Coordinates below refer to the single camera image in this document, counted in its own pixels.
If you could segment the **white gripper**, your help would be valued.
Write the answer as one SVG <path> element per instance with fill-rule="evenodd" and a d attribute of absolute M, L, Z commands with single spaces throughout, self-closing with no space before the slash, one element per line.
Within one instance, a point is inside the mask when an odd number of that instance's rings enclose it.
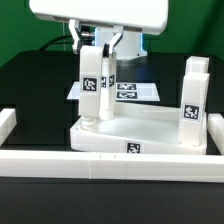
<path fill-rule="evenodd" d="M 69 21 L 75 54 L 82 47 L 81 24 L 94 27 L 114 26 L 114 36 L 103 47 L 103 56 L 111 58 L 114 48 L 123 38 L 124 29 L 161 34 L 168 21 L 169 0 L 29 0 L 29 6 L 39 19 Z"/>

